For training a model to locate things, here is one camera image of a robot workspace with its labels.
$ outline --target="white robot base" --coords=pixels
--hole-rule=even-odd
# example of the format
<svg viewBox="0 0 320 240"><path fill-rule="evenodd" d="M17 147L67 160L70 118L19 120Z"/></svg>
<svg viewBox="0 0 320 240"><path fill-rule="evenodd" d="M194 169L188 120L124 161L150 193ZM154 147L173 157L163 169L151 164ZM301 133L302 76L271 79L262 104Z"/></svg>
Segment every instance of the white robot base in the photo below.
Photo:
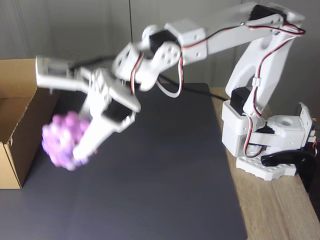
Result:
<svg viewBox="0 0 320 240"><path fill-rule="evenodd" d="M253 174L265 181L271 181L282 176L294 176L297 169L294 164L279 164L278 166L264 166L260 157L248 158L237 157L235 166L238 169L245 170L247 173Z"/></svg>

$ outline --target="purple ball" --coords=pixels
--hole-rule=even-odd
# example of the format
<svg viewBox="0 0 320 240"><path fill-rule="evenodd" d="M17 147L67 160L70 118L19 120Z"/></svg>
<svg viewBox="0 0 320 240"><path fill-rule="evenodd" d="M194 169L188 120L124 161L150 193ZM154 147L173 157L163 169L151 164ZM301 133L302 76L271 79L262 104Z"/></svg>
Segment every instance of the purple ball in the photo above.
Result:
<svg viewBox="0 0 320 240"><path fill-rule="evenodd" d="M89 127L89 121L80 119L76 112L65 116L54 115L49 125L42 128L42 147L56 167L69 171L88 163L89 158L75 159L73 150Z"/></svg>

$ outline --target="wooden desk surface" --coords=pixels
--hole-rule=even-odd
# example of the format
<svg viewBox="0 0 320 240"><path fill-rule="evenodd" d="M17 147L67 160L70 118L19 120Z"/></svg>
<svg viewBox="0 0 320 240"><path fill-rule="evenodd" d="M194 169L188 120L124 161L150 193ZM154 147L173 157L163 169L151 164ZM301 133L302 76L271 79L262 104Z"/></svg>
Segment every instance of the wooden desk surface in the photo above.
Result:
<svg viewBox="0 0 320 240"><path fill-rule="evenodd" d="M227 96L222 87L210 90ZM212 101L222 129L222 101ZM236 168L236 158L226 154L249 240L320 240L320 223L298 175L264 181Z"/></svg>

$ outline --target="cardboard box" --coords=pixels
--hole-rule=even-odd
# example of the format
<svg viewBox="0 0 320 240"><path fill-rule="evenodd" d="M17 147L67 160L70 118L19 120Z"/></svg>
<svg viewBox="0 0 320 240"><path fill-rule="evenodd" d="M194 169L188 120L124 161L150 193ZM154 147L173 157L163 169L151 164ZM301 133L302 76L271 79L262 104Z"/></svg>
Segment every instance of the cardboard box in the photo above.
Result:
<svg viewBox="0 0 320 240"><path fill-rule="evenodd" d="M20 189L58 94L37 88L35 59L0 60L0 189Z"/></svg>

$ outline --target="robotic arm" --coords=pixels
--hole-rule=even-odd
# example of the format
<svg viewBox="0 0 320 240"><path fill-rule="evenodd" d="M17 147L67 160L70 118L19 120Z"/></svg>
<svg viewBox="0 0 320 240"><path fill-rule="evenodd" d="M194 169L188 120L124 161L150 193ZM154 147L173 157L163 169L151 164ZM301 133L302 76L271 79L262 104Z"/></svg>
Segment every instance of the robotic arm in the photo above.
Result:
<svg viewBox="0 0 320 240"><path fill-rule="evenodd" d="M237 157L237 166L247 170L248 166L238 163L297 150L314 140L310 139L313 124L305 106L301 116L274 116L268 121L261 118L280 80L292 40L305 33L299 28L303 20L303 16L282 6L250 2L222 11L200 24L183 19L167 23L163 29L150 25L140 42L129 43L118 54L112 72L102 68L72 69L68 62L37 57L37 84L87 94L80 115L92 120L73 150L73 156L80 159L91 155L112 133L122 132L135 121L141 110L135 96L137 89L148 91L157 85L166 95L176 98L183 89L183 66L251 42L226 86L231 100L225 101L222 109L222 142ZM148 53L153 55L151 59L144 57ZM169 92L158 77L176 65L179 88L177 92ZM251 77L254 78L250 91L246 86ZM259 131L266 127L273 133ZM268 179L264 173L257 176Z"/></svg>

